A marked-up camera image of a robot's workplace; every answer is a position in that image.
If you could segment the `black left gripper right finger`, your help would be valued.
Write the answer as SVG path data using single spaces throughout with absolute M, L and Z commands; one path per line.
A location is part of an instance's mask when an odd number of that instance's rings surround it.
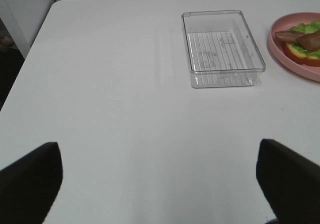
M 274 139 L 262 139 L 255 174 L 276 216 L 271 224 L 320 222 L 318 164 Z

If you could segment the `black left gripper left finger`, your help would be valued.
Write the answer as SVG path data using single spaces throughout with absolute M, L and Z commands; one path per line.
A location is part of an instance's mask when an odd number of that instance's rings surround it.
M 47 142 L 0 171 L 0 222 L 42 224 L 61 188 L 58 143 Z

